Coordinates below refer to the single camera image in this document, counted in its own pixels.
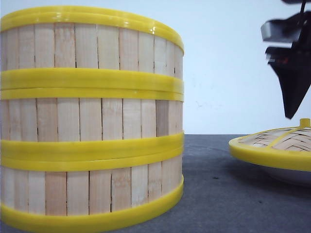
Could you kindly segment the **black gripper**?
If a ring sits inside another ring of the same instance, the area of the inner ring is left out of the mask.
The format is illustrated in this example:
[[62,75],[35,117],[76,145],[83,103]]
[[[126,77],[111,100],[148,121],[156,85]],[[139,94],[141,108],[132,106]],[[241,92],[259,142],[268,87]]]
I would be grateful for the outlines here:
[[290,48],[268,47],[265,54],[278,76],[285,117],[293,118],[311,85],[311,67],[289,64],[311,62],[311,12],[305,11],[309,0],[285,0],[300,4],[300,12],[287,19],[271,19],[260,30],[263,41],[290,43]]

